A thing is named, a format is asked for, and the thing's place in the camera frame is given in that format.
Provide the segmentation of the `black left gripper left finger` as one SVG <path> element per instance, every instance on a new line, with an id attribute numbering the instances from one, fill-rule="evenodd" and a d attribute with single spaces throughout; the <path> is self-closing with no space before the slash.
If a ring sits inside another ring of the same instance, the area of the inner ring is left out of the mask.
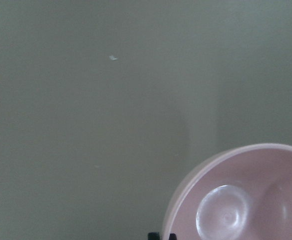
<path id="1" fill-rule="evenodd" d="M 149 232 L 147 240 L 160 240 L 160 234 L 158 232 Z"/>

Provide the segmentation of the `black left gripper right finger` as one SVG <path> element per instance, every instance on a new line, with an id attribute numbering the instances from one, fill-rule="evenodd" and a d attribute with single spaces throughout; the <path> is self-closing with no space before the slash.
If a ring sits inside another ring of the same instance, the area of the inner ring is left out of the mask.
<path id="1" fill-rule="evenodd" d="M 171 233 L 169 235 L 169 240 L 176 240 L 176 235 L 174 233 Z"/>

